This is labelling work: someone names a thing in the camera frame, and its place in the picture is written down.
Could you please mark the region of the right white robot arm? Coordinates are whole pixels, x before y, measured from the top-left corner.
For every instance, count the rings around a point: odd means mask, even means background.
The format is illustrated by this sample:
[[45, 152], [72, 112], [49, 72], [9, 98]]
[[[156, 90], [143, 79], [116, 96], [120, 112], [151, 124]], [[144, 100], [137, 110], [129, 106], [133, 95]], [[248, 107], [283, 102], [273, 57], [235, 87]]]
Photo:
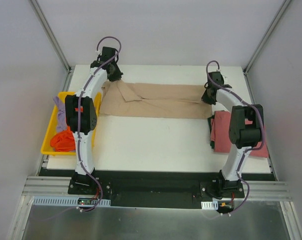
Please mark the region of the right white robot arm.
[[205, 189], [208, 196], [220, 200], [240, 191], [245, 161], [259, 143], [265, 142], [263, 107], [243, 101], [230, 85], [224, 84], [219, 71], [209, 72], [207, 77], [202, 101], [209, 105], [220, 103], [231, 113], [228, 131], [232, 144], [230, 153], [216, 180]]

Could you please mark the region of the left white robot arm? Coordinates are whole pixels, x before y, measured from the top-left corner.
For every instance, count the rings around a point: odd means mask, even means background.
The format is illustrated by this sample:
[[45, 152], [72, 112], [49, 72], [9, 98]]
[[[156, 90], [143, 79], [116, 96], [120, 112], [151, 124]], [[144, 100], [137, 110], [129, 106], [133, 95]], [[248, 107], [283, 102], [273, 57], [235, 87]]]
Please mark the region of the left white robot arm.
[[90, 66], [90, 72], [83, 86], [73, 95], [65, 97], [66, 123], [70, 128], [76, 153], [75, 172], [71, 177], [68, 193], [71, 195], [93, 195], [99, 192], [94, 174], [92, 158], [93, 132], [97, 125], [99, 104], [95, 103], [106, 81], [120, 80], [117, 60], [119, 51], [112, 47], [103, 47], [97, 60]]

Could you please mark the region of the beige t shirt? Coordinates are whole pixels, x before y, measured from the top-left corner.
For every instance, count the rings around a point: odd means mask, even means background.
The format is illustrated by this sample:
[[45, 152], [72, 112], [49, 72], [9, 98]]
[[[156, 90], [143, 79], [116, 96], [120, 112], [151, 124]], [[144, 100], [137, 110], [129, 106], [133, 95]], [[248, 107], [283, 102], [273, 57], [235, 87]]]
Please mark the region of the beige t shirt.
[[107, 82], [99, 113], [119, 117], [208, 119], [212, 107], [201, 101], [202, 85]]

